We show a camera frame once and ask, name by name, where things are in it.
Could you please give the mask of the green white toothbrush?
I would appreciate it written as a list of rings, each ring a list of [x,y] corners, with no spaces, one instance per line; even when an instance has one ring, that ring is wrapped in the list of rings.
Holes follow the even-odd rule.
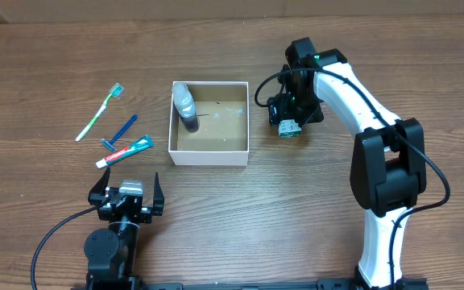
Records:
[[[101,104],[97,113],[93,116],[93,118],[89,121],[89,123],[84,127],[84,129],[75,138],[76,142],[80,142],[87,135],[87,133],[93,127],[94,123],[101,117],[101,115],[106,110],[106,107],[108,106],[108,103],[110,102],[110,100],[112,98],[118,98],[122,94],[123,91],[124,91],[124,87],[120,83],[115,83],[111,87],[108,95],[106,96],[105,100]]]

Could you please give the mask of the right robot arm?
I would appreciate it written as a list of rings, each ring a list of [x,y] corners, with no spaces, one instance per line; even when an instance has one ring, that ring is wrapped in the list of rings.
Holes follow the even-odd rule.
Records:
[[[293,41],[267,99],[268,121],[281,137],[324,118],[329,107],[354,139],[350,187],[364,211],[362,257],[350,278],[321,278],[306,289],[425,289],[407,278],[400,256],[408,215],[426,187],[424,131],[387,110],[361,84],[336,48],[318,52]],[[249,151],[248,86],[237,81],[174,81],[168,151],[177,165],[244,166]]]

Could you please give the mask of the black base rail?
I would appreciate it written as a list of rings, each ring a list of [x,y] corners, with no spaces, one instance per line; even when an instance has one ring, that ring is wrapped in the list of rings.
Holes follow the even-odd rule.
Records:
[[[180,283],[145,284],[143,281],[124,284],[96,284],[87,283],[76,290],[87,289],[140,289],[140,290],[351,290],[366,289],[353,278],[319,279],[316,282],[283,282],[261,284],[199,284],[183,285]]]

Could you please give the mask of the green white soap box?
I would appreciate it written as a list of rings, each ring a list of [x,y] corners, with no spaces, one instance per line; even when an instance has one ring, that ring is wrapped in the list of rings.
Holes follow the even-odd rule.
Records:
[[[301,127],[294,119],[282,120],[278,125],[278,136],[281,138],[290,138],[301,134]]]

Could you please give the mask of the blue disposable razor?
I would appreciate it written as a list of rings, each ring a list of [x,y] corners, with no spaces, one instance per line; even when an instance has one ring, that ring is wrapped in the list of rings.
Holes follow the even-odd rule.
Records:
[[[123,127],[114,135],[112,139],[102,139],[101,144],[110,151],[116,152],[117,148],[114,146],[114,144],[130,129],[130,127],[134,124],[137,118],[138,116],[136,114],[132,115],[130,119],[123,125]]]

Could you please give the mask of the clear bottle with black cap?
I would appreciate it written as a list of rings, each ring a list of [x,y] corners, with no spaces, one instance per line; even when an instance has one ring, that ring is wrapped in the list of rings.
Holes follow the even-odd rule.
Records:
[[[194,133],[199,129],[196,105],[189,87],[185,83],[175,83],[172,87],[173,102],[185,129]]]

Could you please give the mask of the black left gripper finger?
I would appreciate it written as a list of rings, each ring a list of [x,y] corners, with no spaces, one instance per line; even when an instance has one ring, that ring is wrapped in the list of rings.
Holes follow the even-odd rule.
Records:
[[[89,190],[88,201],[104,201],[106,188],[110,179],[110,168],[107,168],[100,180]]]
[[[160,187],[159,173],[155,174],[152,215],[162,216],[164,211],[164,194]]]

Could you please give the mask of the white cardboard box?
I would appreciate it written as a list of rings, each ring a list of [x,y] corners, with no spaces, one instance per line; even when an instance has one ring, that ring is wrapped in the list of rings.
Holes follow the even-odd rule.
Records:
[[[186,130],[180,103],[192,98],[198,130]],[[172,83],[168,153],[178,166],[238,166],[250,153],[250,98],[245,81]]]

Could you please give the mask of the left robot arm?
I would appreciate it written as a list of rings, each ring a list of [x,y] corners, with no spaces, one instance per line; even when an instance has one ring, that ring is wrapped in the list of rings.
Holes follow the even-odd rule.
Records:
[[[151,222],[152,208],[143,205],[143,182],[124,181],[118,187],[110,187],[109,180],[107,168],[88,195],[98,218],[108,226],[95,230],[85,240],[85,287],[138,290],[143,287],[142,280],[134,274],[139,229]]]

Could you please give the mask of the Colgate toothpaste tube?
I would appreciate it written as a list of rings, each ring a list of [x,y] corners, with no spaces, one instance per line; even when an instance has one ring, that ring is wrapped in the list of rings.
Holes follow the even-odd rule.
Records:
[[[128,146],[98,160],[95,163],[96,168],[102,169],[107,168],[112,164],[116,164],[130,156],[133,156],[141,151],[145,151],[149,148],[154,147],[155,144],[151,141],[150,135],[144,135],[142,138],[129,144]]]

